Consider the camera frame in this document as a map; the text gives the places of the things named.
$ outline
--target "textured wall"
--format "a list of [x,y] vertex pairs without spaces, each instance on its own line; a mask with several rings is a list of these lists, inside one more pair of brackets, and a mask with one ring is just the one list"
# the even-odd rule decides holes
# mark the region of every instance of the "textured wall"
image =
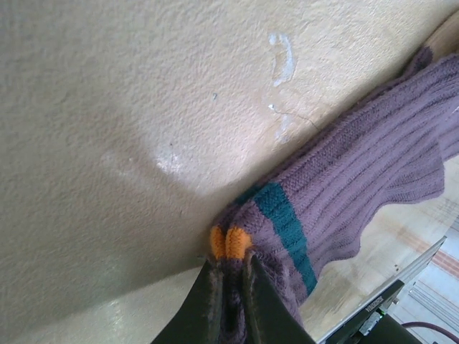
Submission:
[[0,341],[197,265],[458,4],[2,1]]

